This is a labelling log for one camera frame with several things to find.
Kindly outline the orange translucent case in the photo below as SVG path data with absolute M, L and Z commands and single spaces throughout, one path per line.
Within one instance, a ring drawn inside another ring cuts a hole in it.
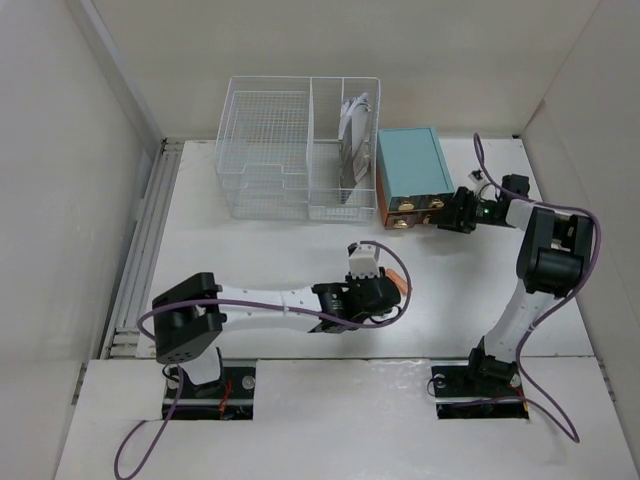
M 402 296 L 407 296 L 409 293 L 409 286 L 404 277 L 398 274 L 391 268 L 386 269 L 386 276 L 394 283 L 394 285 L 398 288 L 400 294 Z

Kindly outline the grey setup guide booklet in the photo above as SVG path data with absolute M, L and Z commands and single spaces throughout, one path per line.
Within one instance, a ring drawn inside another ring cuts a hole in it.
M 340 175 L 339 200 L 345 204 L 352 191 L 369 168 L 365 144 L 368 140 L 368 121 L 371 113 L 369 94 L 345 100 L 341 106 L 338 130 Z

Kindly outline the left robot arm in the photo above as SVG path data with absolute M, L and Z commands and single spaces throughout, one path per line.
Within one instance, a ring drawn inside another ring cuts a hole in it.
M 384 273 L 298 290 L 224 287 L 213 274 L 192 275 L 152 301 L 156 361 L 178 365 L 201 396 L 217 394 L 224 373 L 218 336 L 246 330 L 341 334 L 395 319 L 402 294 Z

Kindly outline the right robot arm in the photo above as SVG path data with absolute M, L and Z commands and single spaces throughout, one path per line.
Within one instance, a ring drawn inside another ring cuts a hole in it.
M 477 394 L 516 385 L 523 343 L 551 313 L 551 305 L 574 294 L 590 273 L 596 219 L 584 209 L 536 202 L 504 187 L 495 200 L 461 187 L 431 223 L 459 233 L 471 233 L 479 224 L 524 233 L 514 293 L 461 373 L 465 386 Z

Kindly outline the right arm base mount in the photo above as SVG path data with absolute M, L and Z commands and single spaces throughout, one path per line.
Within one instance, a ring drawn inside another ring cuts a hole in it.
M 466 360 L 432 363 L 428 387 L 439 420 L 529 419 L 517 364 L 480 348 Z

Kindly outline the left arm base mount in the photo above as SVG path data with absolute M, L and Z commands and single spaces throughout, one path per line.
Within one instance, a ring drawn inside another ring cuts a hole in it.
M 255 360 L 223 362 L 221 379 L 195 385 L 186 374 L 173 420 L 250 421 L 254 416 L 257 383 Z

